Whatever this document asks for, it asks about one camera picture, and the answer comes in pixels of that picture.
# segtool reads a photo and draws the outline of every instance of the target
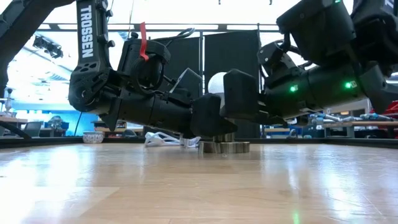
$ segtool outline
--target white bowl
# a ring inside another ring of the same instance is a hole
[[[88,144],[98,144],[104,140],[102,131],[85,131],[83,133],[83,142]]]

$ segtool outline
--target wooden floor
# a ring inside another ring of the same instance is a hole
[[[398,150],[140,144],[0,151],[0,223],[398,223]]]

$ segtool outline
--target ceiling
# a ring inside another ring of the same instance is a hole
[[[275,24],[279,15],[288,10],[299,0],[274,0],[269,6],[268,0],[113,0],[114,17],[109,26],[115,24]],[[131,6],[134,1],[132,18],[129,21]],[[11,0],[0,1],[2,12]],[[346,0],[348,10],[352,10],[353,0]],[[55,9],[44,23],[76,24],[76,4]],[[175,27],[170,32],[152,32],[147,36],[152,39],[177,35]],[[20,103],[68,104],[68,80],[75,68],[77,57],[76,32],[50,32],[40,30],[36,35],[45,37],[62,46],[63,58],[51,59],[43,50],[32,46],[31,38],[9,65],[9,87],[15,89],[12,96]],[[116,46],[110,49],[111,65],[118,66],[123,47],[123,33],[110,32],[109,39]],[[280,39],[278,33],[262,33],[262,43]],[[297,64],[303,62],[298,55],[291,57]]]

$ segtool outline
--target red zip tie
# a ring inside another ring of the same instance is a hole
[[[141,48],[139,50],[139,55],[143,57],[147,62],[149,60],[149,57],[145,53],[145,51],[147,50],[147,31],[145,28],[145,22],[143,22],[139,27],[141,30]]]

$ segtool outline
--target black partition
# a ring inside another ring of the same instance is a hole
[[[185,71],[190,68],[199,75],[199,64],[200,64],[200,38],[192,37],[174,40],[168,47],[171,54],[170,63],[165,67],[165,75],[169,78],[177,80],[177,78]],[[160,86],[160,91],[171,90],[172,85],[168,84],[165,80]],[[189,86],[186,86],[189,92],[191,92],[194,98],[200,96],[201,83],[191,82]]]
[[[227,32],[205,36],[205,91],[210,78],[218,72],[237,68],[251,74],[259,83],[257,52],[259,36],[256,30]],[[237,138],[259,138],[260,126],[249,121],[236,121]]]

